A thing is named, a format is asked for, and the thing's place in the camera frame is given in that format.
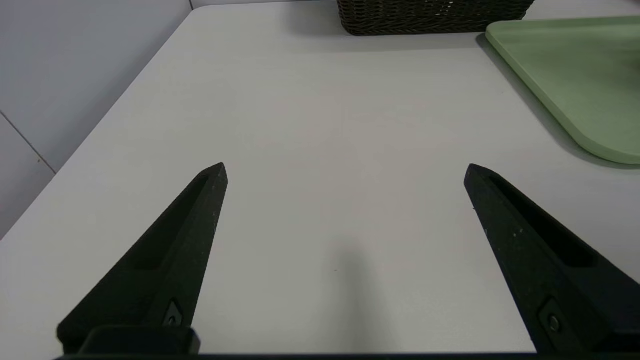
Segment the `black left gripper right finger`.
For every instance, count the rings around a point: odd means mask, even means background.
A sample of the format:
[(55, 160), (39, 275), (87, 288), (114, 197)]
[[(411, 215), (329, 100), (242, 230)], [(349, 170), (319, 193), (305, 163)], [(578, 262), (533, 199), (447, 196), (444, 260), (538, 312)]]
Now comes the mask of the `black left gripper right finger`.
[(639, 284), (498, 173), (464, 187), (537, 354), (637, 357)]

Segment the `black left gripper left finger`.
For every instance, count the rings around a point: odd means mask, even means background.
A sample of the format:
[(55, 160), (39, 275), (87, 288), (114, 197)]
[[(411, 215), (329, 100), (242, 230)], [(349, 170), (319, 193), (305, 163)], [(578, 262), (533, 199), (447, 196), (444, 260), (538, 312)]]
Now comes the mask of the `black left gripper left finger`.
[(64, 354), (198, 354), (192, 329), (228, 178), (202, 170), (57, 326)]

